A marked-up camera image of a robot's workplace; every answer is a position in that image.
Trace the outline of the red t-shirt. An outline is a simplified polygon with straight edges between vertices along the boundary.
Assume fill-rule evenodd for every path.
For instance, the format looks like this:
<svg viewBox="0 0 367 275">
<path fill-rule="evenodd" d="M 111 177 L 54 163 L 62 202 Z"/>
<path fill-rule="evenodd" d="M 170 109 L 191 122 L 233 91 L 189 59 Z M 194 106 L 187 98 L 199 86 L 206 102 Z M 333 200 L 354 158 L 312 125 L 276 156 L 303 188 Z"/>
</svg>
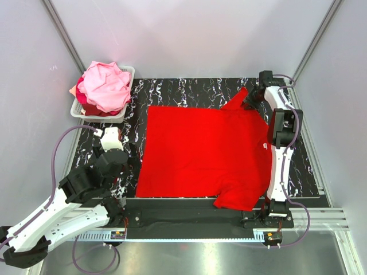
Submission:
<svg viewBox="0 0 367 275">
<path fill-rule="evenodd" d="M 138 198 L 216 197 L 218 208 L 250 211 L 267 191 L 268 125 L 246 110 L 242 88 L 222 108 L 151 106 Z"/>
</svg>

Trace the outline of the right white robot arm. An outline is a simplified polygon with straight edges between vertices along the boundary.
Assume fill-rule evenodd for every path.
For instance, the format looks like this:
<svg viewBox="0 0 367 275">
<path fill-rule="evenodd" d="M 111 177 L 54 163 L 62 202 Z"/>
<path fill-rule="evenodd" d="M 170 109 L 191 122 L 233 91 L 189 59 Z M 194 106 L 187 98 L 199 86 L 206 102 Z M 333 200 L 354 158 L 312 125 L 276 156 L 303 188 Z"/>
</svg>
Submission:
<svg viewBox="0 0 367 275">
<path fill-rule="evenodd" d="M 255 225 L 277 229 L 291 222 L 288 179 L 291 159 L 300 136 L 303 111 L 296 109 L 286 98 L 285 89 L 295 86 L 279 86 L 271 70 L 259 73 L 259 81 L 246 96 L 246 109 L 258 109 L 266 101 L 272 109 L 267 139 L 271 145 L 272 164 L 270 184 L 265 201 L 256 218 Z"/>
</svg>

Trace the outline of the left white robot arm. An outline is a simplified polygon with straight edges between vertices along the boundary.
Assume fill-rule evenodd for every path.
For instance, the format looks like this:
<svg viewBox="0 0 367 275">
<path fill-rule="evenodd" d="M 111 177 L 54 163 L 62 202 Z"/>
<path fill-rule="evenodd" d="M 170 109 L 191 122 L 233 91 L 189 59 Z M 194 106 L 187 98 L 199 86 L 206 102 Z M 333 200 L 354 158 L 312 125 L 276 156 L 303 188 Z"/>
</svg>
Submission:
<svg viewBox="0 0 367 275">
<path fill-rule="evenodd" d="M 117 227 L 127 220 L 125 204 L 111 195 L 119 180 L 141 168 L 135 144 L 105 152 L 94 147 L 96 159 L 70 170 L 49 198 L 26 219 L 1 227 L 1 262 L 26 269 L 46 258 L 65 241 L 97 227 Z"/>
</svg>

